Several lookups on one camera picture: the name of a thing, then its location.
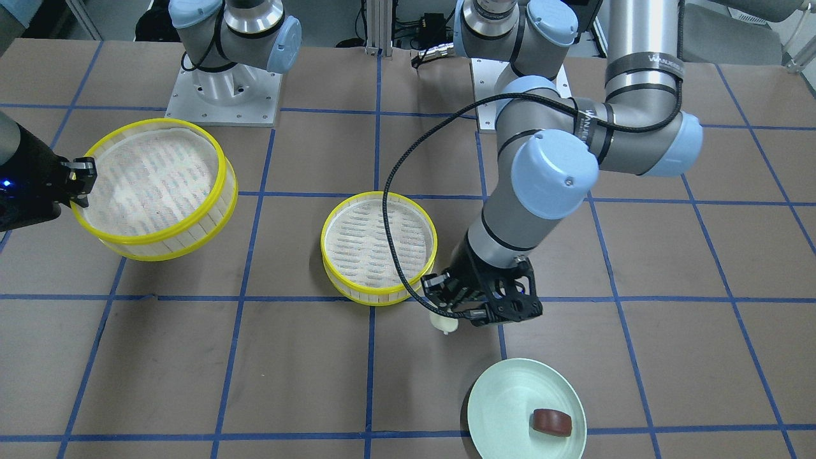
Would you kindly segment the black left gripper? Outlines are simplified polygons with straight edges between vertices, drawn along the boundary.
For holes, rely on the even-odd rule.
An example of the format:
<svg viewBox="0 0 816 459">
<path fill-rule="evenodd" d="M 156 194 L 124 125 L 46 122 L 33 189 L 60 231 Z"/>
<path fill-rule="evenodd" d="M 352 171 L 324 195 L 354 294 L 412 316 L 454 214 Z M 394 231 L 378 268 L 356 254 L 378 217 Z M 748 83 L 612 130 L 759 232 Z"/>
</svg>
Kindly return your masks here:
<svg viewBox="0 0 816 459">
<path fill-rule="evenodd" d="M 438 316 L 454 316 L 465 303 L 478 303 L 470 310 L 474 326 L 518 323 L 542 316 L 543 306 L 527 256 L 516 256 L 510 267 L 497 268 L 479 258 L 469 243 L 460 243 L 446 273 L 446 295 L 426 295 Z"/>
</svg>

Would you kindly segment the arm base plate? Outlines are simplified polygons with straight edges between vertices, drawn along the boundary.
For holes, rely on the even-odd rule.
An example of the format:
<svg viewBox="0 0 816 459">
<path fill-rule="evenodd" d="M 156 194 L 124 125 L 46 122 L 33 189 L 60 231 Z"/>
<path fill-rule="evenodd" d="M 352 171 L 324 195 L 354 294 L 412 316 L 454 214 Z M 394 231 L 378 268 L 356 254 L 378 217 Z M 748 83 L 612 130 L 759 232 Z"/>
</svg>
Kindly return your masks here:
<svg viewBox="0 0 816 459">
<path fill-rule="evenodd" d="M 181 70 L 165 117 L 199 126 L 273 128 L 284 75 L 237 64 L 220 73 Z"/>
<path fill-rule="evenodd" d="M 500 83 L 506 85 L 512 81 L 511 76 L 502 76 L 508 63 L 504 61 L 470 58 L 473 96 L 476 101 L 486 99 L 498 93 Z M 560 67 L 554 82 L 560 97 L 572 96 L 564 64 Z M 478 130 L 481 134 L 495 134 L 495 117 L 497 103 L 490 102 L 477 107 Z"/>
</svg>

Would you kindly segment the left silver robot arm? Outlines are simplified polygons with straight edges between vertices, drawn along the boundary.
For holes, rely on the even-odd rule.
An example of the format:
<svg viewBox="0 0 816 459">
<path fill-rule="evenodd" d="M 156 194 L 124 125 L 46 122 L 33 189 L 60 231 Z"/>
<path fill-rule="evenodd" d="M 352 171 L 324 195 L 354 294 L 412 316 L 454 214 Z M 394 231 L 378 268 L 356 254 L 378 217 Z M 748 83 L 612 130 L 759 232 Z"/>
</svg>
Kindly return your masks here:
<svg viewBox="0 0 816 459">
<path fill-rule="evenodd" d="M 455 248 L 422 278 L 434 328 L 453 332 L 542 313 L 528 254 L 578 209 L 600 171 L 676 177 L 696 162 L 703 127 L 681 110 L 682 1 L 610 3 L 603 101 L 562 97 L 555 79 L 579 35 L 562 1 L 458 1 L 457 55 L 504 61 L 495 92 L 499 182 Z"/>
</svg>

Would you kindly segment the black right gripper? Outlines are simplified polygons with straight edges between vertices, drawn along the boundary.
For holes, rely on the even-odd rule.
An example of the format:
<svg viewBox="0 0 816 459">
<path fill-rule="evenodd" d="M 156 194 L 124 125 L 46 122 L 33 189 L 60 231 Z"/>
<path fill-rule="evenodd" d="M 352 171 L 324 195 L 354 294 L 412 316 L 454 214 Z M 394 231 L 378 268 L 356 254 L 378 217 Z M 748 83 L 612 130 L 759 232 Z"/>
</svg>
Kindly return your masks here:
<svg viewBox="0 0 816 459">
<path fill-rule="evenodd" d="M 68 160 L 21 125 L 15 125 L 13 154 L 1 166 L 1 230 L 52 221 L 62 207 L 89 207 L 98 172 L 93 157 Z"/>
</svg>

